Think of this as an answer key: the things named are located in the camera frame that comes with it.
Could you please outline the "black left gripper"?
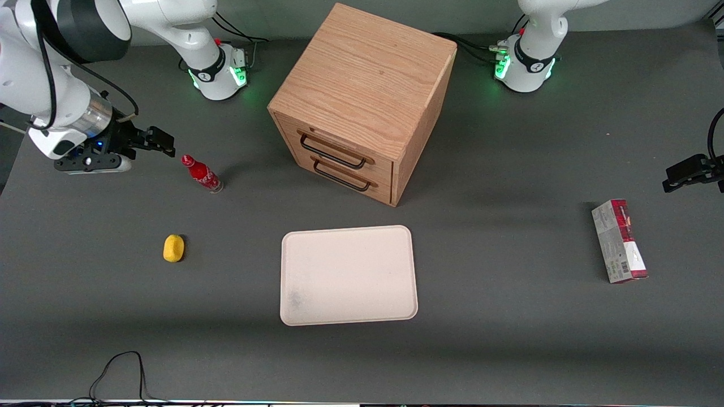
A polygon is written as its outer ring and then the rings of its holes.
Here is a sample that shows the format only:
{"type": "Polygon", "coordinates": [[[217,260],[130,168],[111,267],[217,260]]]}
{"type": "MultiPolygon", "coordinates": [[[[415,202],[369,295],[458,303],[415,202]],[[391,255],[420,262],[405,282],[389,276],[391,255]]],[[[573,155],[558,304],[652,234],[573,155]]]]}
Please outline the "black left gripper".
{"type": "Polygon", "coordinates": [[[723,193],[723,155],[714,159],[706,155],[692,155],[668,167],[663,190],[672,193],[688,185],[709,183],[716,183],[719,192],[723,193]]]}

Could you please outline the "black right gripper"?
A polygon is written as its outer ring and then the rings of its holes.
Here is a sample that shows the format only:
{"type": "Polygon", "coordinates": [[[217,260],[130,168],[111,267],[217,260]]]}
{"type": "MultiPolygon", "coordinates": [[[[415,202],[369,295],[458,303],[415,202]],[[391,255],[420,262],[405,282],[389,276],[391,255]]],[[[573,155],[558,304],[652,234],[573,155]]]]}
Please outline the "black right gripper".
{"type": "Polygon", "coordinates": [[[143,131],[131,121],[120,123],[112,119],[109,125],[93,139],[93,151],[99,154],[119,154],[135,159],[135,149],[161,152],[175,157],[174,138],[158,127],[148,128],[148,144],[143,131]]]}

